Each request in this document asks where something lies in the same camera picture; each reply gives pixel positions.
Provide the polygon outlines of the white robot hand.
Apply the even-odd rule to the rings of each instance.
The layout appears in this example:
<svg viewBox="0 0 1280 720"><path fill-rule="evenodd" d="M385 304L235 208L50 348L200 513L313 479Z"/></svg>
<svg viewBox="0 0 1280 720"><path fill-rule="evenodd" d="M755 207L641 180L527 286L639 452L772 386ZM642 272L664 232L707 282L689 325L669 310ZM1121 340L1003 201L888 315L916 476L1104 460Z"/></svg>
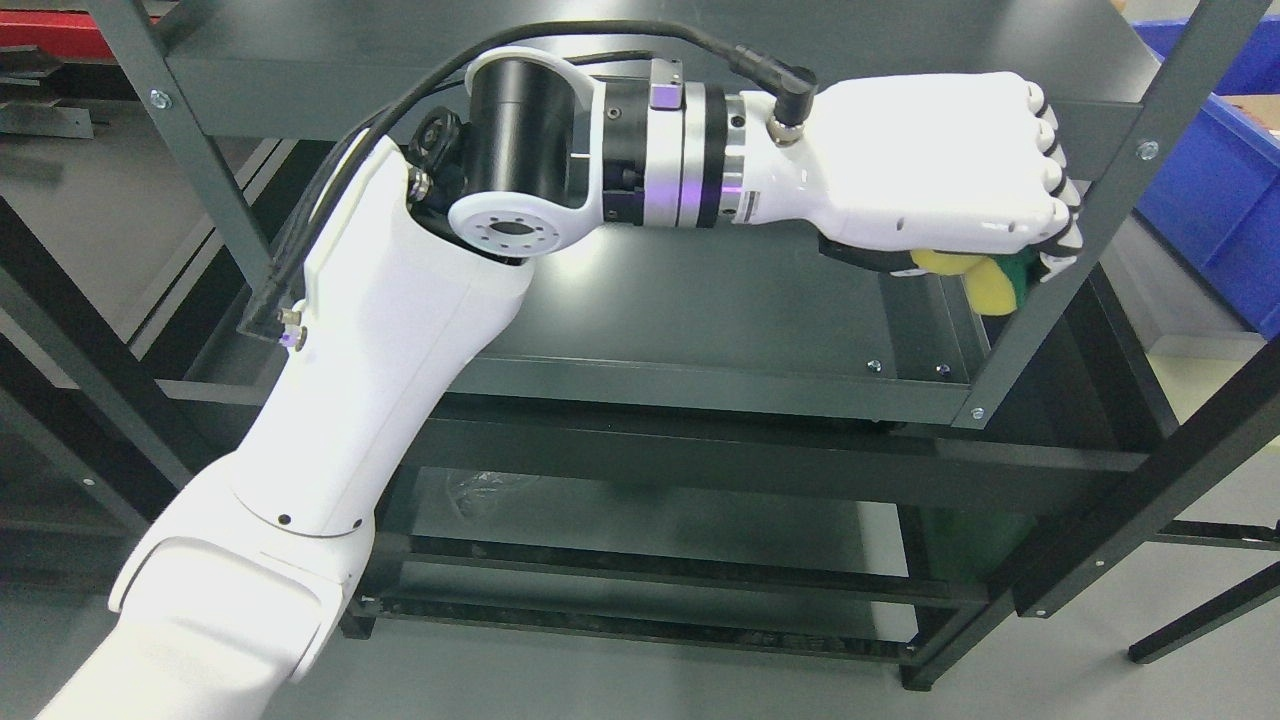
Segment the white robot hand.
<svg viewBox="0 0 1280 720"><path fill-rule="evenodd" d="M744 225L806 222L819 254L893 277L909 251L1020 251L1047 283L1084 249L1082 195L1062 164L1042 87L1012 72L845 79L813 100L799 140L777 145L772 101L748 113Z"/></svg>

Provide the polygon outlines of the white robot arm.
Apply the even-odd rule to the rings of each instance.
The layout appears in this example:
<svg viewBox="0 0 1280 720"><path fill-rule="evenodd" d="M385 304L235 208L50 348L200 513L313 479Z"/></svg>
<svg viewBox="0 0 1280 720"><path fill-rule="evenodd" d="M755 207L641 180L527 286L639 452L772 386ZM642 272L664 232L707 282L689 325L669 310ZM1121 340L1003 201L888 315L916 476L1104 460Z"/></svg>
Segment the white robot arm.
<svg viewBox="0 0 1280 720"><path fill-rule="evenodd" d="M1084 247L1057 119L1012 72L727 94L676 60L604 81L509 45L463 83L467 124L436 111L406 149L375 129L343 149L268 401L142 537L116 625L41 717L261 717L332 638L381 492L534 258L608 222L806 222L859 266L960 275L984 315L1018 307L1029 261L1053 278Z"/></svg>

